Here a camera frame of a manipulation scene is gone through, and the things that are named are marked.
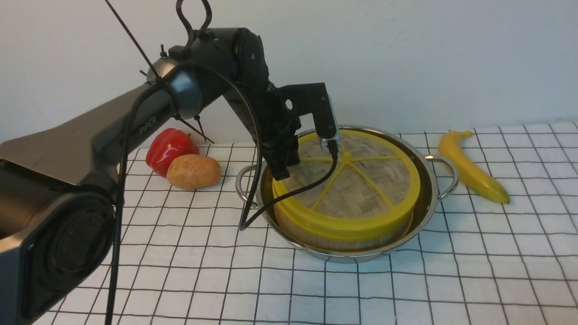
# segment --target table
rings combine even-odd
[[[424,154],[442,133],[399,134]],[[250,143],[210,145],[223,181],[182,191],[131,154],[118,324],[576,324],[578,126],[476,130],[464,150],[511,195],[463,185],[399,251],[361,264],[295,250],[259,218],[238,232]],[[439,187],[450,183],[436,168]],[[103,324],[110,256],[37,324]]]

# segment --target robotic arm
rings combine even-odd
[[[153,66],[165,87],[150,71],[147,83],[73,120],[0,145],[3,324],[34,322],[106,256],[116,166],[134,102],[140,106],[131,151],[171,117],[191,118],[224,96],[276,179],[289,177],[287,167],[299,163],[300,116],[313,115],[321,145],[338,138],[325,84],[275,87],[261,38],[245,28],[208,29],[190,46],[161,53]]]

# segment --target white wall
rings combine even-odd
[[[210,2],[213,27],[262,36],[278,86],[326,82],[343,124],[409,132],[578,120],[577,0]],[[113,3],[152,60],[161,43],[185,42],[174,1]],[[183,10],[198,28],[201,2]],[[143,82],[146,64],[104,1],[3,0],[0,12],[0,142]],[[222,99],[201,117],[217,141],[250,140]]]

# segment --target red bell pepper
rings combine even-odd
[[[166,177],[172,161],[185,154],[199,154],[199,147],[181,130],[168,128],[153,140],[146,154],[146,164],[162,177]]]

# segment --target black cable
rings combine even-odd
[[[255,214],[252,215],[252,217],[246,222],[246,227],[248,227],[251,223],[253,223],[253,221],[255,221],[255,219],[258,216],[260,216],[263,212],[267,211],[269,208],[274,206],[274,204],[279,203],[280,201],[282,201],[286,198],[290,198],[290,197],[295,196],[297,194],[301,194],[303,192],[309,191],[309,190],[323,184],[324,181],[326,181],[329,177],[331,177],[333,172],[335,172],[335,168],[337,168],[337,161],[338,161],[337,153],[338,153],[339,149],[338,149],[336,140],[329,140],[328,145],[329,145],[329,152],[331,153],[331,157],[333,158],[333,162],[331,164],[331,168],[325,174],[325,176],[323,176],[322,178],[320,178],[316,182],[313,182],[309,185],[303,186],[300,189],[296,189],[296,190],[291,191],[289,193],[285,193],[285,194],[281,195],[280,197],[277,197],[277,198],[269,201],[267,204],[265,204],[264,206],[259,208],[259,210],[257,210],[257,212],[255,212]]]
[[[128,112],[127,118],[124,124],[124,137],[123,137],[123,149],[120,159],[120,167],[118,170],[118,184],[116,193],[116,210],[115,210],[115,223],[114,223],[114,238],[113,238],[113,251],[112,260],[110,262],[110,285],[108,292],[108,301],[106,303],[106,314],[105,314],[105,325],[112,325],[112,317],[114,314],[114,301],[116,300],[116,287],[118,282],[118,265],[120,260],[120,241],[121,241],[121,230],[123,224],[123,207],[124,207],[124,187],[127,180],[127,165],[128,165],[128,154],[129,154],[129,141],[132,127],[134,125],[136,114],[145,100],[157,91],[166,88],[163,79],[158,75],[156,69],[150,62],[149,58],[143,51],[142,47],[136,41],[133,34],[130,32],[126,24],[123,22],[122,18],[118,15],[109,0],[105,0],[106,4],[113,12],[114,16],[118,22],[123,26],[124,31],[131,38],[132,42],[135,44],[136,48],[139,50],[140,54],[143,56],[144,60],[149,65],[149,68],[153,71],[156,77],[156,83],[143,91],[135,100],[131,106],[131,110]],[[175,95],[170,90],[168,91],[171,95],[171,104],[176,105]]]
[[[189,46],[191,46],[192,42],[195,40],[194,39],[194,31],[192,30],[192,26],[188,22],[187,18],[183,15],[182,6],[183,6],[183,0],[177,0],[177,4],[176,4],[177,16],[179,17],[179,20],[181,21],[181,23],[183,23],[184,29],[187,31],[187,44],[185,44],[185,46],[189,47]]]
[[[251,104],[249,103],[249,101],[245,97],[243,91],[239,88],[239,86],[237,86],[237,84],[235,82],[233,82],[232,80],[230,80],[229,78],[222,75],[220,72],[214,70],[213,68],[206,67],[206,66],[201,65],[201,64],[194,64],[194,63],[184,63],[184,64],[179,65],[179,67],[180,68],[186,68],[186,67],[201,68],[201,69],[204,69],[204,70],[216,75],[217,77],[219,77],[220,79],[222,79],[223,81],[228,83],[229,86],[231,86],[241,97],[241,101],[247,107],[247,110],[249,111],[249,116],[251,117],[251,122],[253,122],[253,126],[255,126],[255,141],[256,141],[256,145],[257,145],[257,166],[255,169],[255,177],[253,178],[253,182],[251,183],[251,189],[249,190],[249,194],[247,196],[247,202],[245,202],[245,205],[244,205],[243,210],[241,212],[241,218],[239,220],[239,229],[241,231],[247,229],[247,227],[249,227],[251,225],[251,223],[253,223],[253,221],[255,221],[255,219],[258,216],[263,214],[263,212],[265,212],[267,209],[269,209],[275,203],[278,203],[278,202],[280,202],[280,201],[282,201],[288,197],[292,197],[294,195],[308,191],[308,190],[322,184],[324,181],[326,181],[333,174],[333,172],[335,171],[335,168],[337,166],[337,159],[338,159],[337,155],[338,155],[339,148],[337,145],[337,141],[330,140],[328,142],[328,147],[329,147],[329,152],[331,153],[331,156],[333,158],[333,164],[332,164],[331,169],[329,170],[329,172],[325,176],[323,176],[321,179],[319,179],[318,181],[316,181],[314,183],[311,183],[307,186],[304,186],[300,189],[294,190],[292,192],[289,192],[287,194],[284,194],[284,195],[272,200],[271,202],[265,204],[263,207],[261,207],[259,210],[257,210],[257,212],[251,216],[251,218],[247,219],[249,216],[249,212],[251,210],[251,206],[253,205],[253,199],[255,199],[255,194],[257,193],[257,186],[259,184],[259,177],[261,175],[262,161],[263,161],[263,156],[261,154],[261,146],[262,146],[261,126],[259,125],[258,120],[255,118],[255,111],[253,110],[253,107],[251,106]]]
[[[124,206],[124,186],[127,180],[127,165],[128,165],[128,143],[132,126],[136,119],[136,113],[142,103],[152,94],[163,88],[163,85],[156,83],[155,85],[143,91],[132,104],[131,110],[128,113],[124,124],[124,139],[123,139],[123,153],[120,160],[120,168],[118,171],[118,188],[116,192],[116,211],[114,224],[114,240],[112,250],[112,260],[110,262],[110,285],[108,292],[108,301],[106,303],[105,325],[112,324],[112,316],[114,311],[114,301],[116,298],[116,286],[118,280],[118,261],[120,259],[120,233],[123,224],[123,206]]]

